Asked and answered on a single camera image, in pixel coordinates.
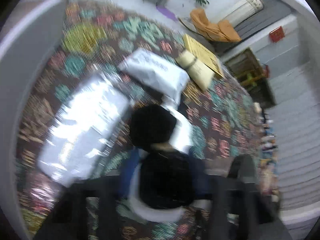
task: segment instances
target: white package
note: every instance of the white package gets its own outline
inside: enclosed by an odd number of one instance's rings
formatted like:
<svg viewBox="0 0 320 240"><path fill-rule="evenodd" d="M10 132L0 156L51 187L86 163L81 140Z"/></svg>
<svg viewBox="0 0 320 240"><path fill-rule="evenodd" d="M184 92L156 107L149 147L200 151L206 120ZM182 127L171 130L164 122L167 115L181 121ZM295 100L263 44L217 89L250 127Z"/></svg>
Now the white package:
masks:
<svg viewBox="0 0 320 240"><path fill-rule="evenodd" d="M164 101L161 106L177 119L176 126L169 139L169 144L181 153L189 154L190 147L193 146L192 142L192 125L183 114L179 113L174 106L170 105L168 99L163 97Z"/></svg>
<svg viewBox="0 0 320 240"><path fill-rule="evenodd" d="M181 92L189 81L185 70L146 49L137 49L120 63L119 69L169 96L178 105Z"/></svg>
<svg viewBox="0 0 320 240"><path fill-rule="evenodd" d="M65 187L75 179L88 179L128 107L124 94L108 80L93 76L58 111L39 155L39 168Z"/></svg>

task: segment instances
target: colorful rug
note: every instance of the colorful rug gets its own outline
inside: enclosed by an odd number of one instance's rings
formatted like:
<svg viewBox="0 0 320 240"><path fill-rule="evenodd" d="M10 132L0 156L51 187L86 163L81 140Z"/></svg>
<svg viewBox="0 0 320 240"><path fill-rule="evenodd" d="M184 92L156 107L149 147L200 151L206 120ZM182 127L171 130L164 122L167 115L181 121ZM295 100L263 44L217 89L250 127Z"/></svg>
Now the colorful rug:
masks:
<svg viewBox="0 0 320 240"><path fill-rule="evenodd" d="M182 35L123 10L112 3L92 0L71 2L66 9L61 46L47 62L32 90L23 112L17 144L17 190L21 212L30 233L36 233L52 209L61 186L50 180L37 167L37 156L45 143L46 132L54 115L80 81L99 68L118 72L117 65L137 48L148 49L175 62L184 50ZM140 100L135 107L160 103L161 95L147 91L127 75L121 74L132 93ZM209 90L202 93L190 81L183 92L188 118L193 125L193 154L205 162L209 174L225 175L233 157L247 153L258 160L259 137L256 115L250 96L228 73L224 80L213 79ZM125 122L114 136L114 146L101 157L92 178L117 169L132 148ZM89 201L89 213L96 219L96 204ZM148 224L147 232L137 231L146 225L135 217L124 202L118 206L124 220L125 239L185 239L192 224L194 210L186 210L181 223ZM95 239L96 220L91 224Z"/></svg>

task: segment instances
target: orange cushion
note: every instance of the orange cushion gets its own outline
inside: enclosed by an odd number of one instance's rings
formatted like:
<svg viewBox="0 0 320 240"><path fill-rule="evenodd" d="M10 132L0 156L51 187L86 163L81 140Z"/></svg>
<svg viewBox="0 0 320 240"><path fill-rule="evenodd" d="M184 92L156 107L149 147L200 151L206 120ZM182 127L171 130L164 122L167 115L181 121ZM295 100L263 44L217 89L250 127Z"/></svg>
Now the orange cushion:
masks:
<svg viewBox="0 0 320 240"><path fill-rule="evenodd" d="M240 41L238 33L234 30L227 20L220 21L218 24L210 23L205 15L203 8L196 8L190 12L192 23L208 40L212 41Z"/></svg>

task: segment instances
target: red sign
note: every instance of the red sign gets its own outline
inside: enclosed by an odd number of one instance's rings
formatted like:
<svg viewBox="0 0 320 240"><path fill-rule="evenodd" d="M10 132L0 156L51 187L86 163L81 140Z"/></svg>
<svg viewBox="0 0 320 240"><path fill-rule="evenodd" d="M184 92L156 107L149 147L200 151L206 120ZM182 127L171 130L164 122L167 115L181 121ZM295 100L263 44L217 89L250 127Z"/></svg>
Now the red sign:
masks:
<svg viewBox="0 0 320 240"><path fill-rule="evenodd" d="M279 40L282 40L284 38L282 26L269 33L269 36L273 42L278 42Z"/></svg>

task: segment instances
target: white plastic mailer bag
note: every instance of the white plastic mailer bag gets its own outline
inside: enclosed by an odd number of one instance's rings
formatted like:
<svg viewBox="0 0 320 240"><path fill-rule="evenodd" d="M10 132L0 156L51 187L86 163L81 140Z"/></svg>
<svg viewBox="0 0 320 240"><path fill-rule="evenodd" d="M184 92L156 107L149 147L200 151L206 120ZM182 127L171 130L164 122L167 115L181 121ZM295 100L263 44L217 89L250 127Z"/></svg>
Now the white plastic mailer bag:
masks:
<svg viewBox="0 0 320 240"><path fill-rule="evenodd" d="M189 81L185 70L146 49L137 49L120 63L119 69L169 96L178 105L181 92Z"/></svg>
<svg viewBox="0 0 320 240"><path fill-rule="evenodd" d="M102 75L92 76L59 109L40 152L39 168L65 187L88 179L128 108L127 96Z"/></svg>

